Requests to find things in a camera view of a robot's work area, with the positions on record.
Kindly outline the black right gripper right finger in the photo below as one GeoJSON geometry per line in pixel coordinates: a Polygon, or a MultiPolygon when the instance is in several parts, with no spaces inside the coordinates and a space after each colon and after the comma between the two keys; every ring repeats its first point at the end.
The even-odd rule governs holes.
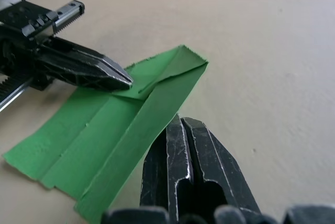
{"type": "Polygon", "coordinates": [[[200,202],[210,213],[220,205],[246,212],[260,209],[235,158],[207,126],[196,119],[182,118],[195,168],[195,186],[200,202]]]}

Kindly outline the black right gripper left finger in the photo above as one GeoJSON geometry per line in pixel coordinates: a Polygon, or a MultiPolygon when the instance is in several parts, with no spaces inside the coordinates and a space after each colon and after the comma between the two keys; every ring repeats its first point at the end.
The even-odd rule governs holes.
{"type": "Polygon", "coordinates": [[[144,159],[140,205],[177,209],[178,184],[190,177],[186,130],[175,115],[144,159]]]}

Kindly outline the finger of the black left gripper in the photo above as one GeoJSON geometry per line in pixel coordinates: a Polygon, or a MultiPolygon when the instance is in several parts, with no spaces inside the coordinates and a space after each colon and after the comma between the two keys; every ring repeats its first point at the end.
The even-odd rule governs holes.
{"type": "Polygon", "coordinates": [[[70,65],[70,70],[76,74],[97,77],[117,83],[132,83],[132,77],[111,58],[87,47],[61,39],[51,38],[48,41],[48,51],[55,57],[70,65]]]}
{"type": "Polygon", "coordinates": [[[130,75],[118,63],[87,48],[65,52],[43,47],[37,51],[36,62],[49,76],[78,87],[98,91],[131,88],[130,75]]]}

